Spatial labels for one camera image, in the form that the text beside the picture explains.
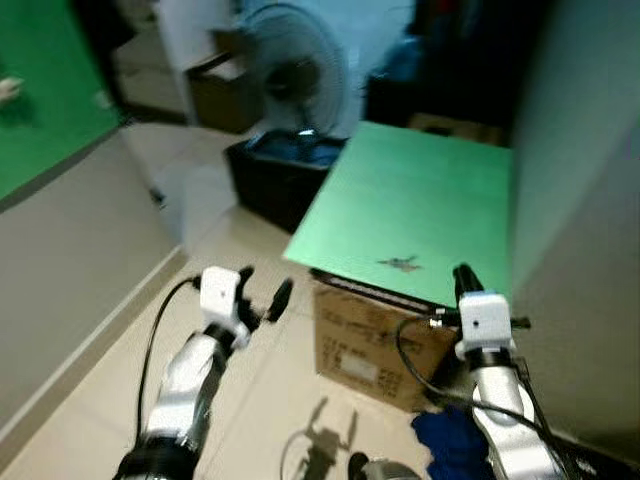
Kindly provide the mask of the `printed cardboard box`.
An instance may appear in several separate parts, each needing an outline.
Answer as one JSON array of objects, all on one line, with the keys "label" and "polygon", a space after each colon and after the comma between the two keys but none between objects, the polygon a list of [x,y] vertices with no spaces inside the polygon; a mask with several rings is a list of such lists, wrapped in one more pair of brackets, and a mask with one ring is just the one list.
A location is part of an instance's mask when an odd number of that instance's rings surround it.
[{"label": "printed cardboard box", "polygon": [[315,369],[324,378],[398,410],[428,407],[426,390],[404,366],[397,343],[422,378],[454,356],[456,330],[319,280],[314,288]]}]

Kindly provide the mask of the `green board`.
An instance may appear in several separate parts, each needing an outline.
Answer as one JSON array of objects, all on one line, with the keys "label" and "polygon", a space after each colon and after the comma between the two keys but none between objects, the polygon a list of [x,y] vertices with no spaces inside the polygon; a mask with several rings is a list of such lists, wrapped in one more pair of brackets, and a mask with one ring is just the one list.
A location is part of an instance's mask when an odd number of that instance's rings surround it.
[{"label": "green board", "polygon": [[467,264],[511,292],[508,148],[362,122],[284,257],[384,291],[454,305]]}]

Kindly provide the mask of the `flat brown cardboard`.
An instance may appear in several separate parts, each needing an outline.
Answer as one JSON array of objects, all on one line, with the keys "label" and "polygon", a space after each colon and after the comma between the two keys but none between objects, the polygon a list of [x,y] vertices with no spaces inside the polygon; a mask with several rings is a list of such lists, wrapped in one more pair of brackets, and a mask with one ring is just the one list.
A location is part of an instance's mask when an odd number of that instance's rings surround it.
[{"label": "flat brown cardboard", "polygon": [[408,120],[406,128],[410,131],[461,138],[461,140],[481,143],[481,145],[509,146],[508,134],[503,128],[454,119],[451,116],[415,113]]}]

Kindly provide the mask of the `blue cloth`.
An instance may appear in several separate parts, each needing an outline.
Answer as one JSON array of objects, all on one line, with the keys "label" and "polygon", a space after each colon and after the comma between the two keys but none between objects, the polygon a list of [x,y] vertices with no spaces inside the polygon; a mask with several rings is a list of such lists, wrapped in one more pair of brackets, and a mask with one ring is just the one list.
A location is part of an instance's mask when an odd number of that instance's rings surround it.
[{"label": "blue cloth", "polygon": [[430,451],[426,474],[431,480],[497,480],[489,444],[467,410],[451,406],[417,413],[410,426]]}]

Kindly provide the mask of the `standing fan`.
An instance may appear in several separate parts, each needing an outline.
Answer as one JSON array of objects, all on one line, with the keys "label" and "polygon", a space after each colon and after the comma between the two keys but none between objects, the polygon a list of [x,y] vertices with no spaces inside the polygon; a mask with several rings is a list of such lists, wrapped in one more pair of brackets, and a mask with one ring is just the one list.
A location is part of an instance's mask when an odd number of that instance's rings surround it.
[{"label": "standing fan", "polygon": [[279,131],[334,136],[348,91],[342,46],[319,15],[294,3],[262,4],[241,22],[248,73],[262,91],[264,120]]}]

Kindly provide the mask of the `black furniture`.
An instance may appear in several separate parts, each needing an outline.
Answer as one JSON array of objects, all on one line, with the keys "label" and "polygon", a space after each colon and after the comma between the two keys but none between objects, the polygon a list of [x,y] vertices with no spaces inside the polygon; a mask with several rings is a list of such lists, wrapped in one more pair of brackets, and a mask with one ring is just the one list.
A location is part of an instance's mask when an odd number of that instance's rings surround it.
[{"label": "black furniture", "polygon": [[362,119],[407,127],[415,113],[511,134],[556,0],[413,0],[410,23],[364,78]]}]

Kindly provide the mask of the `white cabinet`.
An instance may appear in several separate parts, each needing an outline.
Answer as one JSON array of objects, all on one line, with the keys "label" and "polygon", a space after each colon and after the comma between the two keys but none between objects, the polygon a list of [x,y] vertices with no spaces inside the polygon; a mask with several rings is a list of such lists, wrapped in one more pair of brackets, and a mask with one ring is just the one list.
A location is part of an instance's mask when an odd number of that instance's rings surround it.
[{"label": "white cabinet", "polygon": [[152,0],[166,59],[179,73],[218,52],[214,29],[236,24],[241,0]]}]

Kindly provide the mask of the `green wall sheet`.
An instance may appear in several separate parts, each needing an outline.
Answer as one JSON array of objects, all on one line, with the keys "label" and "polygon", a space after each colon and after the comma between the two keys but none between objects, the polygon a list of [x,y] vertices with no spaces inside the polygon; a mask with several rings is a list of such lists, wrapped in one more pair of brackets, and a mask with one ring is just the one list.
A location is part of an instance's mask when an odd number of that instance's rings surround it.
[{"label": "green wall sheet", "polygon": [[0,0],[0,79],[23,79],[0,104],[0,198],[13,195],[118,128],[69,0]]}]

